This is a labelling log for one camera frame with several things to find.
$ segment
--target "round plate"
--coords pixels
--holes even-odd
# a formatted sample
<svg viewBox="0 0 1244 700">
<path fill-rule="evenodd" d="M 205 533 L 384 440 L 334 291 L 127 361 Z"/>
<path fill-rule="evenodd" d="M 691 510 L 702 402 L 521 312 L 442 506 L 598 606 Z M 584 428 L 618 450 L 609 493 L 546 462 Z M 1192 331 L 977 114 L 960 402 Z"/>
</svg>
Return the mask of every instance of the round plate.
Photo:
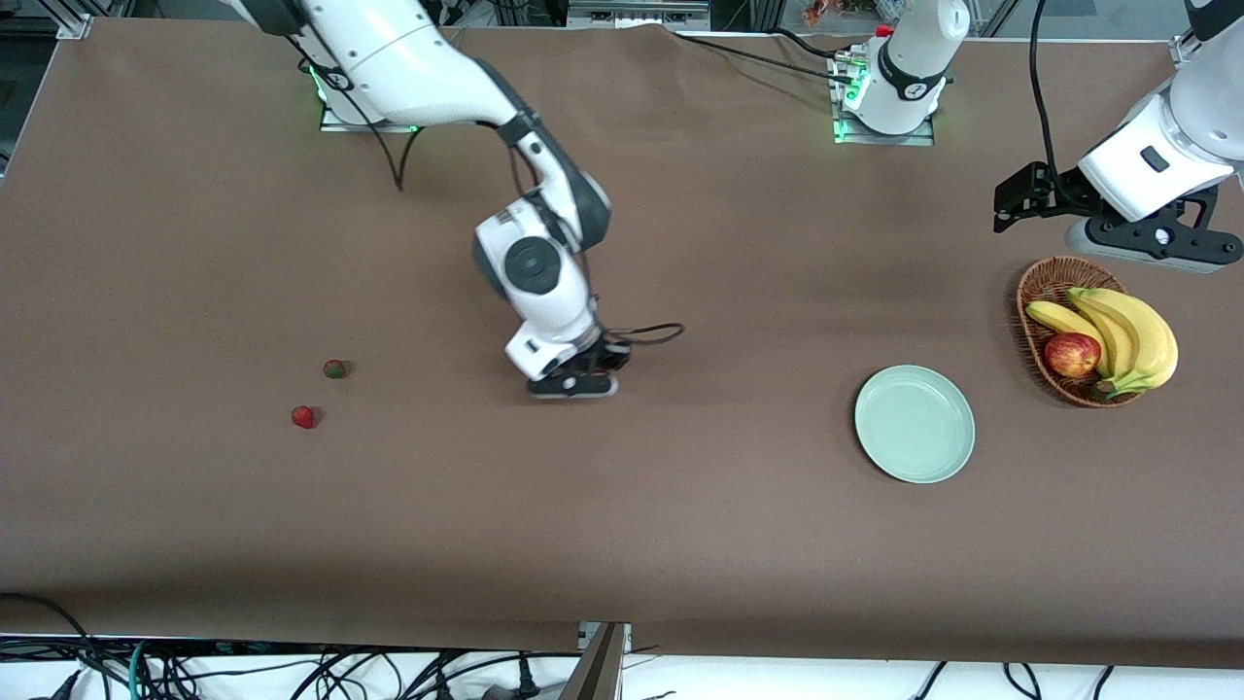
<svg viewBox="0 0 1244 700">
<path fill-rule="evenodd" d="M 968 400 L 928 368 L 881 371 L 860 390 L 856 434 L 868 458 L 912 484 L 935 484 L 958 472 L 977 444 Z"/>
</svg>

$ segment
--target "apple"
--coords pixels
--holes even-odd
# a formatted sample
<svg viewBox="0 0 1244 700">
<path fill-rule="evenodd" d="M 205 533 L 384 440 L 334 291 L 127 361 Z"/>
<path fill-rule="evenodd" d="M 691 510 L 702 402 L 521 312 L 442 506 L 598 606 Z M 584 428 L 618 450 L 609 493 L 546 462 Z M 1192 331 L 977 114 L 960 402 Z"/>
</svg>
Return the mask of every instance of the apple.
<svg viewBox="0 0 1244 700">
<path fill-rule="evenodd" d="M 1101 359 L 1101 344 L 1082 332 L 1060 332 L 1045 343 L 1045 364 L 1070 379 L 1088 377 Z"/>
</svg>

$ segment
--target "red strawberry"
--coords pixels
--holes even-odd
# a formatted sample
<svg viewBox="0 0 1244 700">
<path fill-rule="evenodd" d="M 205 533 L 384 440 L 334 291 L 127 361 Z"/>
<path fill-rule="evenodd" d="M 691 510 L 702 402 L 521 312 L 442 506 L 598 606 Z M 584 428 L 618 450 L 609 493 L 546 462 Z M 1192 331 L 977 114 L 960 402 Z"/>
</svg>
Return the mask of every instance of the red strawberry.
<svg viewBox="0 0 1244 700">
<path fill-rule="evenodd" d="M 301 429 L 311 430 L 315 428 L 315 412 L 310 407 L 299 407 L 290 414 L 290 420 Z"/>
</svg>

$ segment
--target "banana bunch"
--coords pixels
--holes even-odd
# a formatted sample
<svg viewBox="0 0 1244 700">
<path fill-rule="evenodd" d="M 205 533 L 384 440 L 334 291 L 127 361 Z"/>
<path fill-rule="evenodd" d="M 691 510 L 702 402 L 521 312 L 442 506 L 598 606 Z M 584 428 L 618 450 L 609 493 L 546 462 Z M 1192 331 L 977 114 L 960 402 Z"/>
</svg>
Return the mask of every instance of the banana bunch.
<svg viewBox="0 0 1244 700">
<path fill-rule="evenodd" d="M 1067 297 L 1080 313 L 1051 301 L 1034 301 L 1026 311 L 1059 332 L 1082 332 L 1101 346 L 1097 390 L 1108 399 L 1142 394 L 1166 384 L 1179 363 L 1171 326 L 1152 306 L 1112 288 L 1072 286 Z"/>
</svg>

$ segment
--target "fruit basket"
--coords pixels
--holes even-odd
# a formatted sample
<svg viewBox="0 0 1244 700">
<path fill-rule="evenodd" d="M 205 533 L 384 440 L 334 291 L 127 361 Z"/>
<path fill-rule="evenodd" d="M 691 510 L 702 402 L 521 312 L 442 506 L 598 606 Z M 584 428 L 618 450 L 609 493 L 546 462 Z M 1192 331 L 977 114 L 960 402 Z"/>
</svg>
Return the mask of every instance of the fruit basket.
<svg viewBox="0 0 1244 700">
<path fill-rule="evenodd" d="M 1067 379 L 1051 372 L 1045 367 L 1041 349 L 1056 333 L 1044 325 L 1034 321 L 1024 312 L 1029 303 L 1037 298 L 1054 301 L 1069 308 L 1074 308 L 1067 298 L 1067 288 L 1084 286 L 1087 288 L 1103 286 L 1127 293 L 1123 282 L 1105 270 L 1101 265 L 1090 262 L 1082 257 L 1071 255 L 1057 255 L 1034 262 L 1019 280 L 1015 288 L 1015 321 L 1018 332 L 1023 336 L 1021 342 L 1028 346 L 1025 359 L 1029 371 L 1040 378 L 1040 382 L 1049 387 L 1054 395 L 1090 409 L 1112 409 L 1123 407 L 1141 398 L 1140 394 L 1123 394 L 1113 399 L 1106 399 L 1095 387 L 1098 378 L 1096 374 L 1082 379 Z"/>
</svg>

